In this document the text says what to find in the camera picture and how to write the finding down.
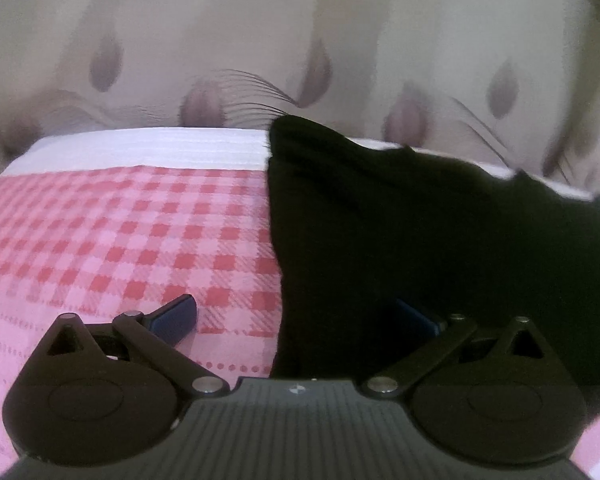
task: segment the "pink fabric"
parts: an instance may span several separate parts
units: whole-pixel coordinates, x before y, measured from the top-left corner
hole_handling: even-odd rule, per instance
[[[107,322],[183,292],[179,350],[235,383],[266,376],[280,278],[261,171],[113,168],[0,178],[0,409],[61,312]],[[0,472],[16,455],[0,414]]]

